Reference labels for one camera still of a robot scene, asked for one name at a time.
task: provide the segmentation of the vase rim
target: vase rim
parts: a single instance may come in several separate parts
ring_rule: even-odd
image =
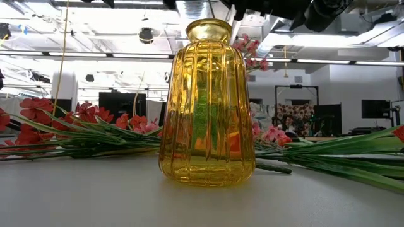
[[[222,20],[219,20],[216,18],[204,18],[204,19],[199,19],[199,20],[193,21],[192,23],[190,23],[187,26],[185,31],[188,34],[193,28],[195,28],[197,26],[201,26],[201,25],[218,25],[218,26],[226,29],[230,35],[233,32],[232,27],[226,21],[222,21]]]

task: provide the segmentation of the yellow glass vase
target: yellow glass vase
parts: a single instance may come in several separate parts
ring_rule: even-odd
[[[191,43],[172,65],[159,166],[169,178],[202,186],[247,180],[255,156],[246,68],[228,44],[231,26],[192,22]]]

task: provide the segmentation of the vase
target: vase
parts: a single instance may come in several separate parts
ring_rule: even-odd
[[[191,43],[172,64],[160,169],[191,185],[243,182],[255,167],[243,56],[222,20],[197,20],[186,32]]]

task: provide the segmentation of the vase neck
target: vase neck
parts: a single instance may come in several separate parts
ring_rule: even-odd
[[[232,27],[225,21],[207,18],[192,22],[188,25],[186,32],[191,42],[209,38],[228,43]]]

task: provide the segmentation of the white table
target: white table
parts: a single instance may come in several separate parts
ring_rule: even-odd
[[[156,156],[2,162],[0,226],[404,226],[404,195],[293,171],[202,188],[165,178]]]

